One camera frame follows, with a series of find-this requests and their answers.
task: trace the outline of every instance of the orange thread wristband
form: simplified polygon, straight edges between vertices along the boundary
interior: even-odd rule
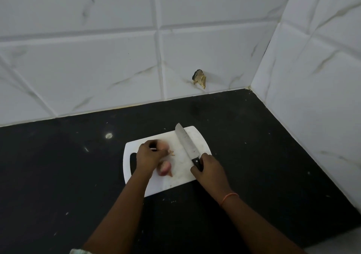
[[[219,203],[219,206],[222,206],[222,205],[223,205],[223,202],[224,202],[228,197],[230,197],[230,196],[232,196],[232,195],[237,195],[237,197],[239,197],[239,195],[238,195],[237,193],[235,193],[235,192],[228,193],[228,194],[223,198],[222,202]]]

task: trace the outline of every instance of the hand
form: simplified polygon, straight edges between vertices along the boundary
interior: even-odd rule
[[[156,169],[160,159],[167,156],[168,150],[152,151],[149,146],[156,146],[158,140],[148,140],[141,144],[137,152],[137,168],[136,171],[148,175],[149,179],[153,171]]]
[[[200,172],[196,166],[193,166],[191,172],[210,196],[220,203],[227,194],[233,192],[223,167],[217,159],[206,153],[202,154],[201,162],[203,162],[203,171]]]

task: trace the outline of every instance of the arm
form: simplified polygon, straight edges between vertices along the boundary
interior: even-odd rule
[[[218,203],[221,203],[227,194],[233,192],[223,167],[213,156],[206,153],[202,154],[201,159],[204,165],[203,172],[200,172],[195,166],[191,168],[191,172],[205,190]],[[222,208],[253,254],[305,254],[302,249],[264,220],[238,196],[227,197]]]
[[[151,151],[149,145],[154,143],[156,140],[149,140],[139,147],[136,170],[83,250],[93,254],[130,252],[149,179],[160,159],[168,155],[167,150]]]

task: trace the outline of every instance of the kitchen knife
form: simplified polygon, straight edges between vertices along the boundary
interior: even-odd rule
[[[199,169],[199,171],[203,171],[203,165],[200,162],[201,154],[192,139],[179,123],[175,126],[175,134],[177,135],[179,142],[186,150],[188,156],[191,158],[193,164],[197,167],[197,169]]]

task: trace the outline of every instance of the knife handle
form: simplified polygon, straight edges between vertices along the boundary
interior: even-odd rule
[[[199,171],[203,171],[203,165],[201,164],[201,160],[198,157],[192,159],[192,162]]]

